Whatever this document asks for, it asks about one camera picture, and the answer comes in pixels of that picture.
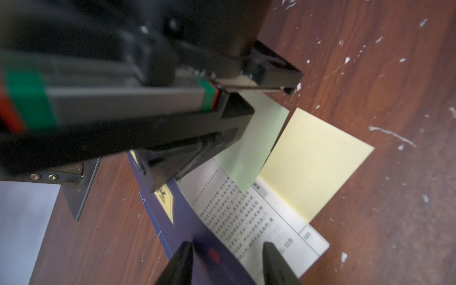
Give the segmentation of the yellow sticky note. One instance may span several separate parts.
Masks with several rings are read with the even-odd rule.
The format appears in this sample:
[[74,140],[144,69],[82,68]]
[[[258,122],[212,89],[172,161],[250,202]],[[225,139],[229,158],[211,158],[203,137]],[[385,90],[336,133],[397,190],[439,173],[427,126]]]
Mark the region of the yellow sticky note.
[[373,146],[296,109],[260,179],[311,222],[373,151]]

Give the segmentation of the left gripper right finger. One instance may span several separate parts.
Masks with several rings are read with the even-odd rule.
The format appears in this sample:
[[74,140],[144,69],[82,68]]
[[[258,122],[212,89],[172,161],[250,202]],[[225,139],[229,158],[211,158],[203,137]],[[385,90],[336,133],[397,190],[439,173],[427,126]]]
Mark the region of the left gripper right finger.
[[299,279],[272,242],[263,243],[262,264],[266,285],[300,285]]

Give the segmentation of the pink artificial blossom tree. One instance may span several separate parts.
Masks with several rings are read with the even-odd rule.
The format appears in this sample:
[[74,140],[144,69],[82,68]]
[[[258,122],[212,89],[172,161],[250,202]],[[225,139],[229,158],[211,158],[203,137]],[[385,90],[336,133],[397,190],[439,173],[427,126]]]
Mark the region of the pink artificial blossom tree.
[[74,220],[78,221],[95,180],[100,162],[101,158],[98,157],[16,176],[1,174],[1,180],[59,185]]

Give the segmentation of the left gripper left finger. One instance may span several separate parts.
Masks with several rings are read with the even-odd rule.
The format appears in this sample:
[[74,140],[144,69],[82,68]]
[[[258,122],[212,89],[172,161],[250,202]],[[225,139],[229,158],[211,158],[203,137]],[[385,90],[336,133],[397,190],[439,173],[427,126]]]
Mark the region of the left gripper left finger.
[[173,255],[155,285],[191,285],[193,272],[193,246],[183,242]]

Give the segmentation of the light green sticky note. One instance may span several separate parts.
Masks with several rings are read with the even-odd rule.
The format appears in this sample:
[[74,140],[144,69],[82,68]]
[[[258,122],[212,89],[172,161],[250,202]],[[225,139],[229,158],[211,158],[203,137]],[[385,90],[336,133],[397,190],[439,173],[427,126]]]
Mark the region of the light green sticky note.
[[242,138],[214,159],[239,190],[245,193],[259,176],[289,110],[260,91],[243,91],[241,96],[254,108],[254,114]]

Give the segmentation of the dark blue book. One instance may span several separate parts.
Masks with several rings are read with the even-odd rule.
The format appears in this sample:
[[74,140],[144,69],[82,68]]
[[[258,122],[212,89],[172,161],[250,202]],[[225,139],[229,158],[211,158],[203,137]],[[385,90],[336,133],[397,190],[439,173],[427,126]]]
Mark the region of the dark blue book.
[[266,242],[275,245],[298,277],[329,249],[260,179],[241,192],[212,159],[151,192],[152,176],[140,168],[135,154],[128,158],[166,256],[172,258],[185,241],[193,244],[195,285],[262,285]]

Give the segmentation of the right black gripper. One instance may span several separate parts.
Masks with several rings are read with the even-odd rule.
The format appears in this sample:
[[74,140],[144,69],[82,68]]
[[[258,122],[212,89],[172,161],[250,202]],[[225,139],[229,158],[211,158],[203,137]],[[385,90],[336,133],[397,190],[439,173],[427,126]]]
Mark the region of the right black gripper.
[[174,141],[217,110],[270,1],[2,1],[1,173]]

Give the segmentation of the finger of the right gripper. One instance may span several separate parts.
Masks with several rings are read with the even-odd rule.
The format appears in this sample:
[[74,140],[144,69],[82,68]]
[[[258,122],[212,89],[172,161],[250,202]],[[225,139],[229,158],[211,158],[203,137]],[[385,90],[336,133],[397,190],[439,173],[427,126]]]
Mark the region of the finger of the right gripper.
[[170,179],[183,178],[241,139],[255,110],[237,93],[222,98],[214,112],[173,118],[174,141],[135,150],[142,190],[158,191]]
[[217,82],[227,90],[283,91],[289,95],[297,88],[302,76],[300,70],[258,40],[239,75],[218,78]]

